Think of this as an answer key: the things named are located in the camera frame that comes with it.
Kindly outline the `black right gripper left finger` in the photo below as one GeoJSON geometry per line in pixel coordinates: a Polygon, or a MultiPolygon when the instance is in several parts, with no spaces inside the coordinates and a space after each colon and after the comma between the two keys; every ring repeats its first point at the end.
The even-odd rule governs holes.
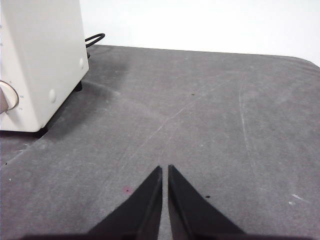
{"type": "Polygon", "coordinates": [[[163,171],[157,166],[130,197],[93,227],[99,240],[157,240],[163,205],[163,171]]]}

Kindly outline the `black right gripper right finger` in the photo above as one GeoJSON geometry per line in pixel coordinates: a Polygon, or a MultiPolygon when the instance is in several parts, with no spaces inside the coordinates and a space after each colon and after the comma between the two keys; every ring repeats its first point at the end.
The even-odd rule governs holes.
{"type": "Polygon", "coordinates": [[[247,234],[168,166],[168,211],[174,240],[239,240],[247,234]]]}

